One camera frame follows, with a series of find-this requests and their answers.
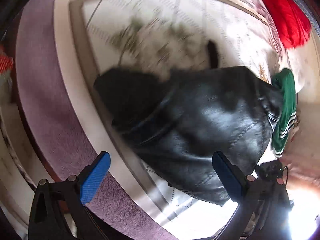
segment black cable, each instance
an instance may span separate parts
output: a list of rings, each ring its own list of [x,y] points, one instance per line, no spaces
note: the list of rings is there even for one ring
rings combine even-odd
[[[284,170],[287,169],[287,178],[285,180],[285,186],[287,186],[287,183],[288,183],[288,178],[289,178],[289,169],[287,166],[284,166],[283,169],[282,169],[282,176],[283,176],[283,173],[284,173]]]

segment blue gripper pad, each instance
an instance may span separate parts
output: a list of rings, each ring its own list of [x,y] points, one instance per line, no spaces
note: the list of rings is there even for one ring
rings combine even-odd
[[[89,203],[93,199],[102,180],[107,174],[110,165],[110,154],[105,152],[80,188],[80,200],[83,205]]]

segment green garment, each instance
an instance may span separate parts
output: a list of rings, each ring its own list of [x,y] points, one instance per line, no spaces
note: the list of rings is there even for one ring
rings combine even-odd
[[[280,158],[288,140],[289,129],[296,118],[296,89],[292,71],[284,68],[272,78],[272,85],[279,88],[283,95],[282,114],[272,134],[273,153]]]

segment metal screw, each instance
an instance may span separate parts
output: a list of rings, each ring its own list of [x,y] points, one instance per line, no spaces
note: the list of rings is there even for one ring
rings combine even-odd
[[[41,179],[40,181],[39,181],[39,184],[40,185],[44,185],[44,184],[46,184],[47,183],[47,180],[46,179]]]
[[[77,176],[76,175],[70,175],[69,177],[68,177],[68,180],[69,181],[75,181],[77,179]]]
[[[284,184],[283,179],[277,179],[277,182],[278,182],[278,184],[280,184],[280,185]]]
[[[253,175],[247,175],[248,181],[254,181],[256,178]]]

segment black leather jacket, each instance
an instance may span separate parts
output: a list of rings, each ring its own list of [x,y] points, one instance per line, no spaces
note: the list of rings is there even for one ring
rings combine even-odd
[[[212,168],[220,150],[245,174],[265,152],[282,94],[246,67],[176,71],[166,83],[112,69],[95,88],[113,126],[155,172],[188,195],[223,205],[228,194]]]

